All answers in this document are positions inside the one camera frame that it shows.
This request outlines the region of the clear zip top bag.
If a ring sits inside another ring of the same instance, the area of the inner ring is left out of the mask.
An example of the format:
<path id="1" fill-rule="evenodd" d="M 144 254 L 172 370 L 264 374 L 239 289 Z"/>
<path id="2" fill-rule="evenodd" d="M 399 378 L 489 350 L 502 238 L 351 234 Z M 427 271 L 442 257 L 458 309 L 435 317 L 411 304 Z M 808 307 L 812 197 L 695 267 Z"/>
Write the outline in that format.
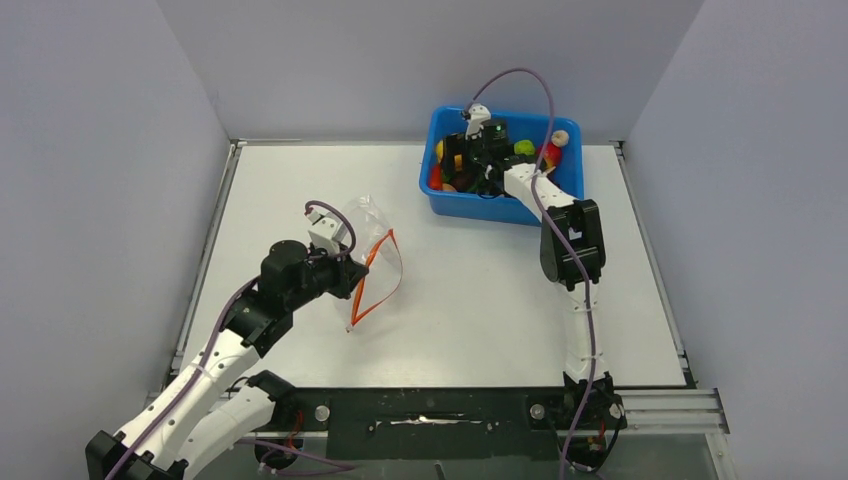
<path id="1" fill-rule="evenodd" d="M 351 299 L 336 303 L 338 313 L 346 321 L 345 331 L 352 333 L 398 291 L 404 266 L 396 230 L 372 196 L 354 198 L 343 207 L 342 213 L 357 236 L 351 257 L 368 268 Z"/>

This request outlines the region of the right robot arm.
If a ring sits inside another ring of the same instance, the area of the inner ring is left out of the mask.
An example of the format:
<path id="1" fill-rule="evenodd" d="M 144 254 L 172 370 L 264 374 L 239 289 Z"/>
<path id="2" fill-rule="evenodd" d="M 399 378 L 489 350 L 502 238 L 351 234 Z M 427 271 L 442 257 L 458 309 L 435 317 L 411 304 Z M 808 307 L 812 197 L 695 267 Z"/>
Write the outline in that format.
<path id="1" fill-rule="evenodd" d="M 429 186 L 484 201 L 513 199 L 539 221 L 540 265 L 545 278 L 564 288 L 572 303 L 566 322 L 566 360 L 561 405 L 544 409 L 542 422 L 567 428 L 560 445 L 564 464 L 597 470 L 626 423 L 621 397 L 603 359 L 592 290 L 601 280 L 606 250 L 600 211 L 593 200 L 562 190 L 555 175 L 571 143 L 569 131 L 548 126 L 539 144 L 513 141 L 503 118 L 478 107 L 462 113 L 467 125 L 433 146 Z"/>

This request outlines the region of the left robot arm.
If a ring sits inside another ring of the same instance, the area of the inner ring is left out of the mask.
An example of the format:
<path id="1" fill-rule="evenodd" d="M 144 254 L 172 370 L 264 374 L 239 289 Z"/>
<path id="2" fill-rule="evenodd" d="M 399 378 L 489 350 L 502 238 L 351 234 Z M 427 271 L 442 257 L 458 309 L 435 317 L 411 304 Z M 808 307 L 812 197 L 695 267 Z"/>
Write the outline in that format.
<path id="1" fill-rule="evenodd" d="M 226 303 L 207 345 L 133 420 L 98 432 L 85 456 L 92 479 L 192 479 L 242 437 L 268 424 L 294 387 L 264 370 L 219 400 L 292 328 L 296 310 L 324 294 L 348 299 L 369 269 L 295 240 L 271 246 L 257 277 Z"/>

